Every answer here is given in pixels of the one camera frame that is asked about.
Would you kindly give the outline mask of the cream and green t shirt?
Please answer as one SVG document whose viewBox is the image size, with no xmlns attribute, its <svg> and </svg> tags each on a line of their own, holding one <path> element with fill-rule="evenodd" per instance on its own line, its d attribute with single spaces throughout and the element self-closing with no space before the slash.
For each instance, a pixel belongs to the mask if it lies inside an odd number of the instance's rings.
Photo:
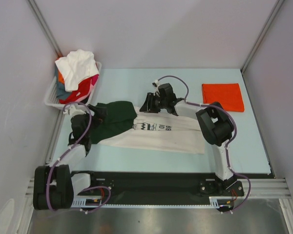
<svg viewBox="0 0 293 234">
<path fill-rule="evenodd" d="M 113 147 L 204 154 L 204 138 L 196 120 L 168 113 L 143 113 L 129 101 L 98 103 L 106 111 L 92 122 L 92 144 Z"/>
</svg>

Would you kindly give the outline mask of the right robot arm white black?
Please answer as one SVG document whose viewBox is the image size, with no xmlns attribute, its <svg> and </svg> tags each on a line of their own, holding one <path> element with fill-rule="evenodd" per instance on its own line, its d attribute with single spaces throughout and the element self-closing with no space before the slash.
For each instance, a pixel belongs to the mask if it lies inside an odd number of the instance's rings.
<svg viewBox="0 0 293 234">
<path fill-rule="evenodd" d="M 199 104 L 177 98 L 169 83 L 154 82 L 153 93 L 147 93 L 140 112 L 159 113 L 165 109 L 175 116 L 189 117 L 198 121 L 205 141 L 212 146 L 215 160 L 215 175 L 219 179 L 215 189 L 220 195 L 228 195 L 233 190 L 236 176 L 230 166 L 228 144 L 236 129 L 232 118 L 219 102 Z"/>
</svg>

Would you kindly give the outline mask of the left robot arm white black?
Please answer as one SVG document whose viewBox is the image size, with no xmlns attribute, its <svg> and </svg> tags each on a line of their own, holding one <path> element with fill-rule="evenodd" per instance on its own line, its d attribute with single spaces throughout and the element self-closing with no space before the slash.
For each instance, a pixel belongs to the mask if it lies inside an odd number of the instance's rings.
<svg viewBox="0 0 293 234">
<path fill-rule="evenodd" d="M 91 131 L 103 124 L 107 108 L 73 102 L 66 104 L 63 112 L 71 117 L 68 146 L 61 156 L 35 169 L 35 210 L 69 209 L 78 194 L 92 195 L 98 189 L 98 182 L 91 178 L 91 172 L 76 172 L 74 168 L 90 152 Z"/>
</svg>

